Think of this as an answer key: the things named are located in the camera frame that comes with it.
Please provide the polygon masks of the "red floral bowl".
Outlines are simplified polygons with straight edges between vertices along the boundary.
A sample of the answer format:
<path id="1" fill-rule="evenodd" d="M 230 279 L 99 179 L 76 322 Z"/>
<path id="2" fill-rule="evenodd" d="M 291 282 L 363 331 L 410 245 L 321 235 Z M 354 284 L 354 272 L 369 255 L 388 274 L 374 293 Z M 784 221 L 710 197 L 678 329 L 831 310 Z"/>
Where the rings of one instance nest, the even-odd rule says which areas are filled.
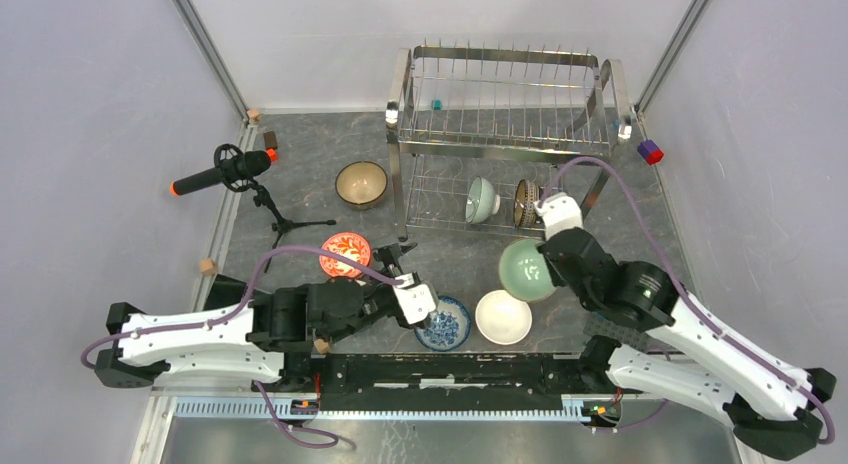
<path id="1" fill-rule="evenodd" d="M 324 242 L 322 249 L 366 267 L 370 265 L 372 259 L 372 249 L 368 241 L 353 232 L 341 232 L 331 236 Z M 358 278 L 363 275 L 360 269 L 323 255 L 319 257 L 319 265 L 330 277 Z"/>

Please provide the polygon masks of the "light green bowl front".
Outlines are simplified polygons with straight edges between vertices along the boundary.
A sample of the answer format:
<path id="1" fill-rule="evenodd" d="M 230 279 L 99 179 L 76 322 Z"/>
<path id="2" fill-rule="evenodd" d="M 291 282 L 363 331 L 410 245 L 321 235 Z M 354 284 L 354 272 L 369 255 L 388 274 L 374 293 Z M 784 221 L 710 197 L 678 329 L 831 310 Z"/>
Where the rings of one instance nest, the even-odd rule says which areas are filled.
<path id="1" fill-rule="evenodd" d="M 503 250 L 498 276 L 503 289 L 514 298 L 532 303 L 552 296 L 556 287 L 546 262 L 537 249 L 540 241 L 519 239 Z"/>

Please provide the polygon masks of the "blue white patterned bowl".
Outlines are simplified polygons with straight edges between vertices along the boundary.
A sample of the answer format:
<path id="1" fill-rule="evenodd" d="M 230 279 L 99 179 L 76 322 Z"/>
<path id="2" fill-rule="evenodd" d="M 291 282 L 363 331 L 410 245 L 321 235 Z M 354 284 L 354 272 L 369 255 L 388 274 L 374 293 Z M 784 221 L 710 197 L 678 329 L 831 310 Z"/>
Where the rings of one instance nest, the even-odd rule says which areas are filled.
<path id="1" fill-rule="evenodd" d="M 451 352 L 468 339 L 472 328 L 471 315 L 457 299 L 439 295 L 436 311 L 430 315 L 429 325 L 415 328 L 414 334 L 424 347 L 435 352 Z"/>

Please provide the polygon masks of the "brown beige bowl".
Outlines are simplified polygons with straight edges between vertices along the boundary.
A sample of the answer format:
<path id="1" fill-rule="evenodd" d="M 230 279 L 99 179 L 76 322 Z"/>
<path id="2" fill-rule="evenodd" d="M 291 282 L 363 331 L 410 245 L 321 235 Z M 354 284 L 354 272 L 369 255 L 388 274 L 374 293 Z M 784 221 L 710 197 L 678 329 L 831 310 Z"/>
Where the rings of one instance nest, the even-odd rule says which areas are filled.
<path id="1" fill-rule="evenodd" d="M 372 161 L 357 161 L 345 166 L 335 178 L 336 195 L 357 210 L 376 207 L 388 189 L 385 170 Z"/>

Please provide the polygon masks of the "black patterned bowl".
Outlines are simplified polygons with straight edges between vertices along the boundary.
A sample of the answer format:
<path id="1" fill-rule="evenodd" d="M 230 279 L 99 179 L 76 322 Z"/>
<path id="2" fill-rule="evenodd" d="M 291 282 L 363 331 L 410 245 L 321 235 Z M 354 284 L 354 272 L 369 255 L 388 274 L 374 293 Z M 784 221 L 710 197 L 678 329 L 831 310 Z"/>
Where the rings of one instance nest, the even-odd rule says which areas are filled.
<path id="1" fill-rule="evenodd" d="M 542 188 L 527 179 L 521 179 L 516 187 L 513 205 L 513 221 L 516 227 L 530 228 L 537 223 L 539 216 L 535 203 L 540 199 Z"/>

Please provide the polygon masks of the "orange bowl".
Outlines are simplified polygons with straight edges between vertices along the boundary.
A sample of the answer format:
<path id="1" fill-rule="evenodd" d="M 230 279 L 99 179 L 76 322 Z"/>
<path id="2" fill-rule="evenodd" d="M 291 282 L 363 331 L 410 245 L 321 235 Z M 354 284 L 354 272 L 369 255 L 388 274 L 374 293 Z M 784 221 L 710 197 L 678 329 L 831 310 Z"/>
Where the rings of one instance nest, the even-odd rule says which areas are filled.
<path id="1" fill-rule="evenodd" d="M 522 341 L 529 334 L 532 321 L 529 304 L 505 290 L 487 293 L 475 308 L 477 329 L 488 341 L 501 346 Z"/>

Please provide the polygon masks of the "light green ribbed bowl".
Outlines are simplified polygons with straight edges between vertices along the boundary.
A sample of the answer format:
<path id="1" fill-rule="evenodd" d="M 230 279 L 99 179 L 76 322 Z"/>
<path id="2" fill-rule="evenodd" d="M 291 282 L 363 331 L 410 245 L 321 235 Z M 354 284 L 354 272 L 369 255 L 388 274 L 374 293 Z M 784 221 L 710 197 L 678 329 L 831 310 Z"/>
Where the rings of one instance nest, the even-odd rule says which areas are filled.
<path id="1" fill-rule="evenodd" d="M 500 209 L 501 198 L 494 185 L 482 176 L 475 176 L 471 182 L 466 207 L 465 222 L 481 224 L 494 216 Z"/>

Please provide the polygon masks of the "steel dish rack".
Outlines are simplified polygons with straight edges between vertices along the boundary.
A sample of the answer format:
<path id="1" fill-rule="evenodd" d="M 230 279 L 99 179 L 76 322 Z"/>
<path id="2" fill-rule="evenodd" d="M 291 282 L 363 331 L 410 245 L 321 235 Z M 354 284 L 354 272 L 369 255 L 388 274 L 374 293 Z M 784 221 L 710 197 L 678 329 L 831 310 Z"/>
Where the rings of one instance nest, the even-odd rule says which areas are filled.
<path id="1" fill-rule="evenodd" d="M 442 109 L 431 109 L 431 101 Z M 611 160 L 635 127 L 621 61 L 590 53 L 429 44 L 401 49 L 385 110 L 395 231 L 540 235 L 513 221 L 518 182 L 564 179 L 577 157 Z M 499 211 L 465 222 L 475 176 Z"/>

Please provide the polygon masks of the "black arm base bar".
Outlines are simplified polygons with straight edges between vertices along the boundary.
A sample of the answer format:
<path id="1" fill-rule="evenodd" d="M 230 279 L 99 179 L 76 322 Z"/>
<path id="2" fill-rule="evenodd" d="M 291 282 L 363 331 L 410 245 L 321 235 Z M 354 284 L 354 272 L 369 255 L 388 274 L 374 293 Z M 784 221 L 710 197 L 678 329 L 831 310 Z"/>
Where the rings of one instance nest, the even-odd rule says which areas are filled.
<path id="1" fill-rule="evenodd" d="M 328 354 L 297 358 L 267 385 L 323 411 L 547 411 L 564 395 L 613 395 L 607 365 L 555 353 Z"/>

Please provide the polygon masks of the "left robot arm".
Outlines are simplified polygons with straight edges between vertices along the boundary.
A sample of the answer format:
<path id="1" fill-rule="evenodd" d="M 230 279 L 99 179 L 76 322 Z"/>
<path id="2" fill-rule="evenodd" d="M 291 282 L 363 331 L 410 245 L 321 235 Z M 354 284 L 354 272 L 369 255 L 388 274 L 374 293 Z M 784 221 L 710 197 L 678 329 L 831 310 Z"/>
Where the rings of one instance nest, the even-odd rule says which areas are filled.
<path id="1" fill-rule="evenodd" d="M 259 293 L 252 276 L 239 302 L 218 309 L 156 316 L 118 302 L 107 316 L 107 336 L 90 344 L 82 364 L 110 388 L 168 385 L 176 377 L 245 381 L 257 387 L 302 391 L 320 372 L 319 345 L 334 344 L 384 317 L 423 328 L 436 310 L 433 288 L 404 273 L 410 246 L 377 249 L 379 270 L 361 266 L 360 278 Z"/>

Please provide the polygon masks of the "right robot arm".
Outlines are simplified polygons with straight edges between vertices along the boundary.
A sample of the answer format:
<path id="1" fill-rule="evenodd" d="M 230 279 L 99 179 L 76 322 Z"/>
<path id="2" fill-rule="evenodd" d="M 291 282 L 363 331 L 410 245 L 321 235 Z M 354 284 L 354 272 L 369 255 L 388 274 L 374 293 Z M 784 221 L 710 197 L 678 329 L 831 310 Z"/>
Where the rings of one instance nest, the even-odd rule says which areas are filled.
<path id="1" fill-rule="evenodd" d="M 656 394 L 731 429 L 770 458 L 792 460 L 834 442 L 824 404 L 836 377 L 771 355 L 710 313 L 667 266 L 616 261 L 580 227 L 549 231 L 537 247 L 552 282 L 588 311 L 647 334 L 694 361 L 652 358 L 612 338 L 591 339 L 577 366 L 591 392 L 618 387 Z"/>

